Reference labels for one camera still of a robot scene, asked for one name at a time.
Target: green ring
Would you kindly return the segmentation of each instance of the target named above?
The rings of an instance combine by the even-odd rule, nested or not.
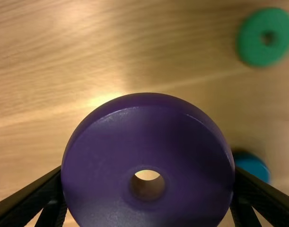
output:
[[[253,13],[240,28],[236,50],[242,61],[256,67],[280,60],[289,50],[289,14],[279,8]]]

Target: center hole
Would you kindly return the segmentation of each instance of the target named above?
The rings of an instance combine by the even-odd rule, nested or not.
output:
[[[163,177],[153,170],[141,170],[131,178],[131,190],[142,201],[153,201],[160,198],[165,190]]]
[[[275,33],[274,32],[264,32],[261,35],[261,39],[262,42],[266,45],[266,46],[270,46],[274,43],[276,37],[275,37]]]

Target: wooden table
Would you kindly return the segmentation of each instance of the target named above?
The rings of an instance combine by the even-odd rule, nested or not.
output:
[[[253,69],[234,50],[265,6],[289,12],[289,0],[0,0],[0,200],[60,165],[89,112],[144,91],[197,105],[289,195],[289,54]]]

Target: purple disc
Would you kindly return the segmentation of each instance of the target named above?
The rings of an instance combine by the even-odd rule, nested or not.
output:
[[[160,173],[162,196],[142,201],[131,178]],[[216,124],[192,104],[139,93],[90,113],[71,136],[61,166],[68,208],[81,227],[215,227],[235,179],[231,150]]]

